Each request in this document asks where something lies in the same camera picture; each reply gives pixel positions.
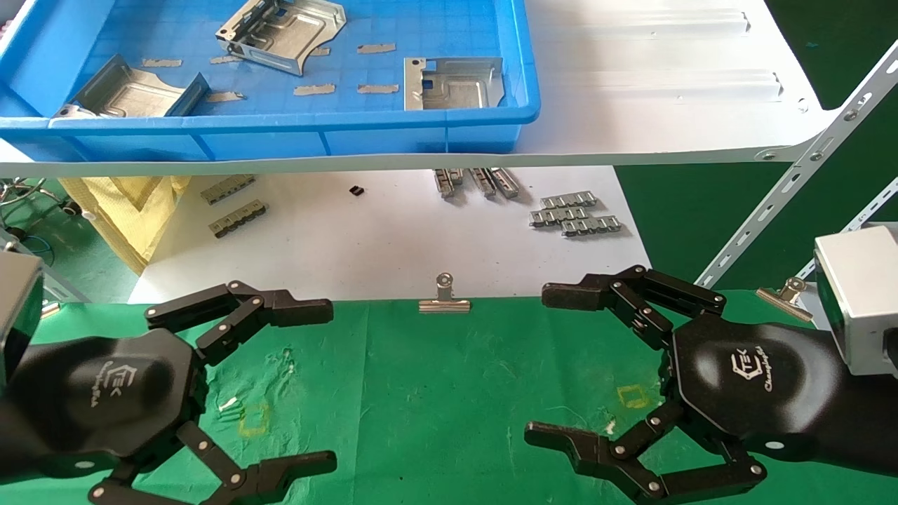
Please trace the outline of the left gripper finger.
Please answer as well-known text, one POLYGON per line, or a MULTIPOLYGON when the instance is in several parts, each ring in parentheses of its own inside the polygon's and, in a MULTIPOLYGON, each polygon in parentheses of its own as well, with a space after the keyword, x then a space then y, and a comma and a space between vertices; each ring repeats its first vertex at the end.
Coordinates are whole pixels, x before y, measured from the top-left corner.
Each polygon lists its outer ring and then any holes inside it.
POLYGON ((288 290, 256 290, 231 281, 157 304, 145 311, 149 329, 182 332, 199 324, 215 326, 196 339, 196 355, 219 365, 261 329, 326 324, 334 319, 328 299, 297 300, 288 290))

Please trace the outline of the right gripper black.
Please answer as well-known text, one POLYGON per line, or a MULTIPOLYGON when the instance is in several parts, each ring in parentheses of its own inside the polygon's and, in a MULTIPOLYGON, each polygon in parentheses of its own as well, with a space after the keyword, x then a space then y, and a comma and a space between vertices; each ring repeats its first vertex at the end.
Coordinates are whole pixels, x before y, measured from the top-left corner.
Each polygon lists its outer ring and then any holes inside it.
POLYGON ((651 349, 670 350, 676 398, 701 434, 785 462, 896 467, 896 379, 851 374, 824 330, 726 321, 725 297, 642 265, 545 284, 542 304, 608 310, 651 349), (654 304, 717 316, 674 330, 654 304))

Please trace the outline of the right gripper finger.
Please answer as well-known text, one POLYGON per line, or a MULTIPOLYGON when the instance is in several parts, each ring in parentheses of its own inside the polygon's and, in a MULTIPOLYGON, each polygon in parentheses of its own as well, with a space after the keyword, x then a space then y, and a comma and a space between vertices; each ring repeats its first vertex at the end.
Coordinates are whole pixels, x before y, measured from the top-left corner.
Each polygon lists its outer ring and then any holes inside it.
POLYGON ((767 477, 766 468, 735 442, 715 439, 723 463, 673 473, 651 472, 639 457, 686 418, 683 404, 668 400, 612 440, 596 432, 530 422, 525 441, 565 453, 576 474, 612 483, 635 504, 685 504, 751 491, 767 477))

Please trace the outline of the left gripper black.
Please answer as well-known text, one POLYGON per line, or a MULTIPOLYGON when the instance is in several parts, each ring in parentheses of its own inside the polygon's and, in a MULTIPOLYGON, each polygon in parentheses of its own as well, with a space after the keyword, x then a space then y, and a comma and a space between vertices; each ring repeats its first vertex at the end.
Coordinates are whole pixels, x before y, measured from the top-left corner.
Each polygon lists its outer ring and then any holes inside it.
POLYGON ((133 487, 184 447, 220 480, 202 504, 273 504, 295 480, 337 469, 333 451, 240 468, 196 425, 208 393, 192 345, 169 330, 29 346, 2 391, 4 480, 80 478, 116 467, 93 504, 182 504, 133 487))

